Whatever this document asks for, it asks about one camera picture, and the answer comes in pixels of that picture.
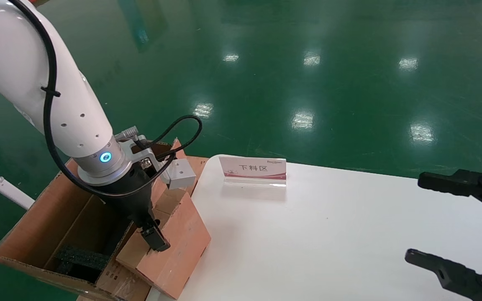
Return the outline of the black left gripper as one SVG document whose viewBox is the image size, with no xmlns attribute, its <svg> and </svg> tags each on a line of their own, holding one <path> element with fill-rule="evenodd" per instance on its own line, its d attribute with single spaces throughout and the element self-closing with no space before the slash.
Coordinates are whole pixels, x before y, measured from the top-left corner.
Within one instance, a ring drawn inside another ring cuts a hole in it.
<svg viewBox="0 0 482 301">
<path fill-rule="evenodd" d="M 163 252 L 171 245 L 159 230 L 158 220 L 151 211 L 151 189 L 157 179 L 155 173 L 151 175 L 143 169 L 129 169 L 117 181 L 96 187 L 101 191 L 96 196 L 140 227 L 140 234 L 152 251 Z"/>
</svg>

